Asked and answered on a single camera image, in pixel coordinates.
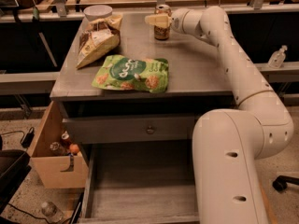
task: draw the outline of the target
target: gray tabletop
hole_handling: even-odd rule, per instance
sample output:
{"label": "gray tabletop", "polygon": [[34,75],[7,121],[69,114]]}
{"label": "gray tabletop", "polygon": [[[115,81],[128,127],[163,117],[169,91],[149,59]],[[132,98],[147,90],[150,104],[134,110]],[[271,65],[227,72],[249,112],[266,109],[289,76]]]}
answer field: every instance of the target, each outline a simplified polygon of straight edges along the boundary
{"label": "gray tabletop", "polygon": [[218,64],[214,47],[190,35],[170,32],[170,38],[154,38],[153,27],[144,22],[152,9],[122,10],[121,44],[110,54],[120,54],[130,59],[165,58],[169,61],[167,92],[152,94],[142,91],[103,91],[92,86],[92,81],[102,65],[102,58],[77,69],[79,36],[87,24],[84,19],[64,61],[50,98],[56,101],[127,99],[139,97],[166,97],[174,95],[212,95],[230,93],[229,83]]}

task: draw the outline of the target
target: green chip bag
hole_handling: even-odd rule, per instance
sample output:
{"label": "green chip bag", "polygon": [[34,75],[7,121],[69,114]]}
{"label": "green chip bag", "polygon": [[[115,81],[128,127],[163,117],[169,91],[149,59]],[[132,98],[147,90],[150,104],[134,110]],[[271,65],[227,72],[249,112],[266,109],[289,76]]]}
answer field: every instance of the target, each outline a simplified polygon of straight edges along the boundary
{"label": "green chip bag", "polygon": [[168,61],[165,59],[139,61],[121,55],[107,56],[92,85],[115,91],[165,92],[168,85]]}

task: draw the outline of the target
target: chip bag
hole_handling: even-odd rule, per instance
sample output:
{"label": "chip bag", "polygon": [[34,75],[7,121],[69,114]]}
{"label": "chip bag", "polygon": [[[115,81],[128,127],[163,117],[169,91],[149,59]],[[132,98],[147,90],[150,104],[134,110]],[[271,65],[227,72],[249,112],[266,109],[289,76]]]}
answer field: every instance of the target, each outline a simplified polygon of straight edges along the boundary
{"label": "chip bag", "polygon": [[121,55],[107,56],[92,85],[115,91],[165,92],[168,85],[168,61],[132,60]]}
{"label": "chip bag", "polygon": [[79,38],[77,69],[93,63],[121,43],[121,14],[90,21]]}

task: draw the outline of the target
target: chair wheel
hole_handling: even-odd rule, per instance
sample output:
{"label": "chair wheel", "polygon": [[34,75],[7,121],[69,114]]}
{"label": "chair wheel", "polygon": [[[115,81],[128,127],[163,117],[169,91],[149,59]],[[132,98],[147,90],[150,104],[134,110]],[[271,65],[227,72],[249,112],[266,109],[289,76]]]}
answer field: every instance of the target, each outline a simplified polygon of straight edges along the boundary
{"label": "chair wheel", "polygon": [[283,191],[285,190],[287,187],[288,187],[288,184],[285,182],[285,181],[282,181],[282,180],[279,180],[279,178],[277,178],[273,184],[272,184],[273,188],[276,190],[276,191]]}

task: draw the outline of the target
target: coffee can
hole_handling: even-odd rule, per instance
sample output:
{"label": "coffee can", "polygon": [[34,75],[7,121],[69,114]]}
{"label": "coffee can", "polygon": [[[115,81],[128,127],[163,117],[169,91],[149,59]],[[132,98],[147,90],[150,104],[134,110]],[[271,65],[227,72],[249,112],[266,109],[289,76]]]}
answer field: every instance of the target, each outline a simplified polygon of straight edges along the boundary
{"label": "coffee can", "polygon": [[[171,17],[170,6],[166,4],[157,5],[155,8],[155,14],[166,13]],[[154,26],[154,34],[157,40],[166,40],[169,38],[170,26],[168,28],[162,28]]]}

